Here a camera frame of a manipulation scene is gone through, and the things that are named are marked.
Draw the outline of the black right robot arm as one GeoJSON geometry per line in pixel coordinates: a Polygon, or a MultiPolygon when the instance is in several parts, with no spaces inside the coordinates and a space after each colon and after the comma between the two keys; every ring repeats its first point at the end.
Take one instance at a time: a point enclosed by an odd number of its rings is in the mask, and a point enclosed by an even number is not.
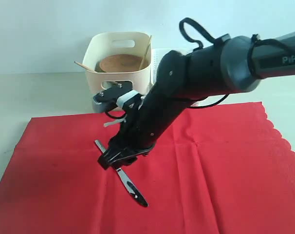
{"type": "Polygon", "coordinates": [[[170,124],[197,101],[247,93],[265,78],[295,75],[295,32],[261,40],[222,36],[212,46],[183,55],[165,54],[156,82],[145,97],[109,89],[111,101],[125,110],[118,133],[98,163],[104,168],[132,164],[147,155],[170,124]]]}

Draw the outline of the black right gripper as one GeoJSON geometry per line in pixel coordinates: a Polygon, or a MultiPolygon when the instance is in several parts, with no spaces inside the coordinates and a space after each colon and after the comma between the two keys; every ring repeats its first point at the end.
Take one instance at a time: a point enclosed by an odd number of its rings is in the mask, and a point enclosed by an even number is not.
{"type": "Polygon", "coordinates": [[[159,93],[149,93],[142,106],[120,127],[110,140],[109,149],[98,159],[100,166],[107,170],[130,166],[138,157],[139,151],[149,151],[161,134],[184,110],[184,102],[159,93]]]}

